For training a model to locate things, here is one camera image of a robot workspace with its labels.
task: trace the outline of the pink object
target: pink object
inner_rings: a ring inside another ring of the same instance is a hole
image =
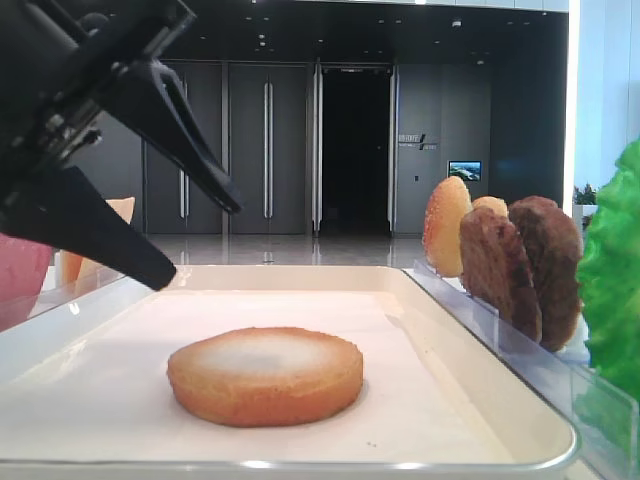
[[[0,331],[24,322],[47,275],[53,249],[0,233]]]

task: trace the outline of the tray rim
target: tray rim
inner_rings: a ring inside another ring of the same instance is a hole
[[[0,458],[0,473],[2,470],[8,468],[12,469],[41,469],[43,467],[47,467],[50,469],[55,469],[57,471],[63,470],[65,468],[83,468],[89,471],[95,471],[98,468],[108,469],[109,471],[117,471],[122,468],[127,468],[127,471],[162,471],[162,472],[173,472],[173,473],[186,473],[193,471],[200,472],[219,472],[219,473],[238,473],[238,472],[251,472],[253,470],[259,469],[263,473],[278,472],[279,474],[299,474],[304,472],[313,472],[313,473],[344,473],[344,474],[361,474],[367,473],[368,475],[375,474],[383,474],[389,475],[391,472],[400,472],[403,474],[408,474],[409,472],[413,472],[416,475],[424,476],[425,474],[442,474],[442,475],[503,475],[503,474],[534,474],[534,473],[553,473],[564,471],[566,468],[571,466],[580,460],[579,453],[582,447],[582,438],[579,430],[577,429],[575,423],[568,418],[561,410],[559,410],[552,402],[550,402],[547,398],[545,398],[534,386],[531,385],[529,381],[527,381],[517,370],[515,370],[506,359],[502,358],[497,352],[495,352],[490,345],[487,345],[481,338],[476,335],[464,322],[462,322],[455,314],[451,313],[450,310],[440,301],[438,300],[424,285],[422,285],[418,279],[412,276],[407,269],[397,268],[385,265],[216,265],[216,264],[197,264],[197,265],[180,265],[178,266],[178,270],[184,271],[188,268],[220,268],[220,269],[253,269],[253,268],[264,268],[264,269],[299,269],[299,270],[328,270],[328,269],[346,269],[346,268],[356,268],[359,270],[388,270],[393,272],[398,272],[402,274],[408,281],[412,284],[416,285],[424,294],[428,295],[431,300],[433,300],[439,308],[444,310],[451,320],[455,321],[457,324],[461,325],[465,331],[471,334],[472,338],[479,342],[488,353],[496,358],[507,370],[513,374],[518,380],[523,383],[523,385],[531,391],[538,400],[542,401],[547,407],[549,407],[555,414],[557,414],[569,427],[571,433],[571,444],[569,448],[563,452],[561,455],[550,459],[544,460],[537,463],[520,463],[520,464],[450,464],[450,463],[425,463],[425,462],[405,462],[405,463],[391,463],[391,462],[304,462],[304,461],[292,461],[292,462],[265,462],[260,460],[247,460],[247,461],[158,461],[158,460],[113,460],[113,461],[72,461],[72,460],[20,460],[20,459],[4,459]],[[454,289],[451,285],[445,282],[442,279],[439,279],[440,282],[445,284],[447,287]],[[57,307],[53,307],[47,311],[43,311],[38,315],[30,318],[29,320],[35,320],[38,318],[42,318],[47,314],[50,314],[53,310],[58,310],[60,308],[64,308],[70,304],[80,303],[83,301],[90,300],[91,297],[95,297],[96,295],[100,295],[103,292],[108,293],[110,295],[116,294],[116,290],[113,289],[115,286],[123,286],[126,288],[127,284],[137,285],[137,282],[133,281],[128,277],[120,276],[119,278],[112,279],[106,285],[100,286],[98,289],[86,293],[80,297],[73,298],[65,303],[58,305]],[[176,292],[180,291],[179,289],[169,289],[168,292]],[[151,290],[147,290],[141,298],[133,301],[127,302],[116,315],[119,315],[121,312],[125,311],[127,308],[130,308],[141,301],[149,298],[150,296],[156,294]]]

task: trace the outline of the white tray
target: white tray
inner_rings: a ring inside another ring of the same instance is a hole
[[[177,405],[173,351],[274,325],[355,342],[357,404],[313,425],[251,430]],[[579,447],[561,414],[384,267],[188,266],[156,294],[122,279],[4,332],[0,351],[0,478],[559,479]]]

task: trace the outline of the screen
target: screen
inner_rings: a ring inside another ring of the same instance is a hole
[[[482,173],[480,162],[449,162],[449,176],[460,177],[465,182],[479,182]]]

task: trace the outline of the meat patty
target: meat patty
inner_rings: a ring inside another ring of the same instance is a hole
[[[509,207],[532,265],[533,284],[542,311],[540,344],[555,352],[575,332],[581,303],[576,269],[582,237],[575,223],[547,198],[527,197]]]
[[[500,317],[539,342],[541,313],[529,259],[517,228],[487,207],[465,215],[460,223],[464,288],[493,305]]]

